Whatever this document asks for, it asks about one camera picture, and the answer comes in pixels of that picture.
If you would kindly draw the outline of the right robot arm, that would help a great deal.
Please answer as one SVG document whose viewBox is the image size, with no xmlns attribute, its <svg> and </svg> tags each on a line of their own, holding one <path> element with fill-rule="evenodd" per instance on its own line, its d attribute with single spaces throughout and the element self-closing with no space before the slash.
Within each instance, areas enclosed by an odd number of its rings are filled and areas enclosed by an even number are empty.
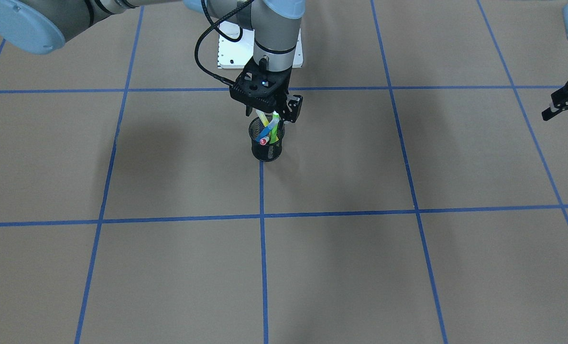
<svg viewBox="0 0 568 344">
<path fill-rule="evenodd" d="M 0 0 L 0 91 L 230 87 L 295 122 L 303 0 Z"/>
</svg>

